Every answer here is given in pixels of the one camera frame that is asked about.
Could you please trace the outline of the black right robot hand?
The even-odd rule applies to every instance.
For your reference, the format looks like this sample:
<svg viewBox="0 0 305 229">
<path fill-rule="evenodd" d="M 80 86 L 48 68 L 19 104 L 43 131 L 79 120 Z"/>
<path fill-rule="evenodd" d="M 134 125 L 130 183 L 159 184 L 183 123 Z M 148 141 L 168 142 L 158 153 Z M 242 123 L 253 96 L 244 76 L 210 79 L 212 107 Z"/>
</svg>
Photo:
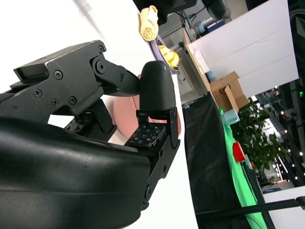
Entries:
<svg viewBox="0 0 305 229">
<path fill-rule="evenodd" d="M 180 146 L 172 76 L 140 77 L 100 40 L 15 69 L 0 96 L 0 226 L 121 229 L 148 208 Z"/>
</svg>

